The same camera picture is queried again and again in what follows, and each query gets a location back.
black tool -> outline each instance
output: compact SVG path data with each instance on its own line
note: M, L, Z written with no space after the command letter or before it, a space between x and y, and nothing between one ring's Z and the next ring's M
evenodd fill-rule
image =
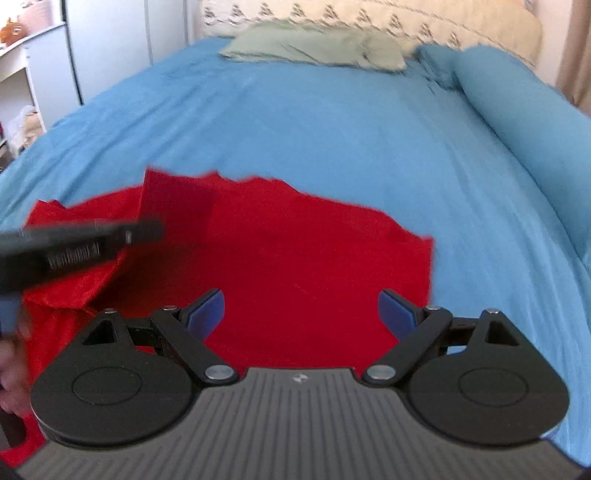
M346 368L250 368L239 378L202 343L223 315L219 290L147 319L103 312L35 383L33 410L50 441L18 473L24 480L583 478L580 465L540 439L567 411L566 386L502 312L454 318L392 291L380 294L379 312L401 342L361 378Z
M16 334L26 288L112 260L123 247L157 241L163 235L162 224L150 220L64 224L0 234L0 335ZM1 409L0 427L0 450L24 440L22 421Z

metal screw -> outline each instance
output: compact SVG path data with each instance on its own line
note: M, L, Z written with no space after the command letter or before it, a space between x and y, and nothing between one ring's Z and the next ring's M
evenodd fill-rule
M392 380L396 376L396 370L389 365L372 365L367 372L372 380Z
M234 369L229 365L212 365L205 370L205 376L210 380L229 380L234 375Z

red cloth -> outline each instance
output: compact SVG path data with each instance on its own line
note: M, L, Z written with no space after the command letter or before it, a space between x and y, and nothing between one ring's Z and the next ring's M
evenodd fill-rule
M106 307L145 316L221 288L225 317L206 343L240 372L359 371L396 343L379 320L378 293L392 288L419 306L428 300L431 239L381 212L304 195L277 180L148 171L141 187L70 209L38 202L28 224L136 218L161 219L165 241L26 295L33 380ZM2 455L11 465L42 443L33 419L27 427L26 444Z

blue duvet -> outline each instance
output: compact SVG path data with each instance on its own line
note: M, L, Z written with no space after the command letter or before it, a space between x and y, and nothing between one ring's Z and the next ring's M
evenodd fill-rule
M435 238L433 303L458 316L502 309L564 378L570 410L551 435L591 463L589 275L463 93L450 51L388 74L232 63L216 54L226 42L201 41L60 121L0 175L0 229L20 226L37 199L72 205L140 183L148 166L275 177L383 210Z

black handle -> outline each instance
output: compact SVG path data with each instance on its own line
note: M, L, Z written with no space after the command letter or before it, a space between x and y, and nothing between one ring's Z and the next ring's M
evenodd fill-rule
M27 430L23 420L0 408L0 451L18 447L26 437Z
M36 227L0 233L0 293L26 288L116 258L129 245L159 241L157 221Z

